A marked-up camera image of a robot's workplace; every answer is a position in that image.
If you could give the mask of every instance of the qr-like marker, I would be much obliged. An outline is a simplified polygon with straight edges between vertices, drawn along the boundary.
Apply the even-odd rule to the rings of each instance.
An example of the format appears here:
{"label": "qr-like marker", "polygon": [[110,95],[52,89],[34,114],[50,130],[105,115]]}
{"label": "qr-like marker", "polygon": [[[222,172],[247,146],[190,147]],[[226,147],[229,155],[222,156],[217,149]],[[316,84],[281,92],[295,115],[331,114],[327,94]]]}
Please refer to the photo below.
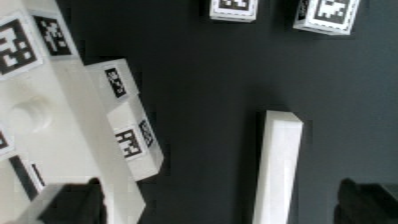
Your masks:
{"label": "qr-like marker", "polygon": [[66,41],[64,32],[57,19],[34,16],[46,49],[52,56],[71,55],[71,49]]}
{"label": "qr-like marker", "polygon": [[220,0],[220,8],[235,10],[249,10],[251,0]]}
{"label": "qr-like marker", "polygon": [[119,142],[125,158],[132,159],[132,157],[135,157],[142,153],[139,141],[133,134],[133,129],[128,129],[126,131],[117,133],[116,139]]}
{"label": "qr-like marker", "polygon": [[4,133],[0,131],[0,150],[5,149],[7,147],[9,147],[9,143],[7,143]]}
{"label": "qr-like marker", "polygon": [[315,19],[343,24],[350,0],[320,0]]}
{"label": "qr-like marker", "polygon": [[151,128],[149,128],[149,124],[148,124],[146,120],[141,122],[139,126],[141,126],[142,137],[144,137],[144,140],[146,140],[146,145],[148,145],[148,147],[151,147],[151,145],[153,145],[153,132],[151,132]]}
{"label": "qr-like marker", "polygon": [[0,26],[0,73],[7,75],[37,61],[20,19]]}
{"label": "qr-like marker", "polygon": [[109,83],[112,86],[116,98],[121,98],[126,95],[126,89],[125,89],[121,76],[119,76],[116,68],[107,69],[105,73],[107,73],[107,78],[109,78]]}

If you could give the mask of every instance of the black surface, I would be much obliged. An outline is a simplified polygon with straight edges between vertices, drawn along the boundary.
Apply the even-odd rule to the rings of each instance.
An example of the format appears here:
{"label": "black surface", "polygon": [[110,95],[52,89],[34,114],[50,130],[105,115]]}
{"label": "black surface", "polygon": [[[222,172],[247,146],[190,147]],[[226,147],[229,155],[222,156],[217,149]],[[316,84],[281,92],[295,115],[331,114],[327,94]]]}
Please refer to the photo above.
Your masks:
{"label": "black surface", "polygon": [[37,220],[45,224],[107,224],[103,197],[98,179],[93,179],[85,185],[68,184]]}
{"label": "black surface", "polygon": [[338,186],[398,182],[398,1],[363,0],[350,37],[292,29],[297,0],[254,24],[208,2],[59,0],[85,63],[128,58],[167,161],[141,183],[144,224],[251,223],[258,113],[306,122],[292,223],[332,224]]}

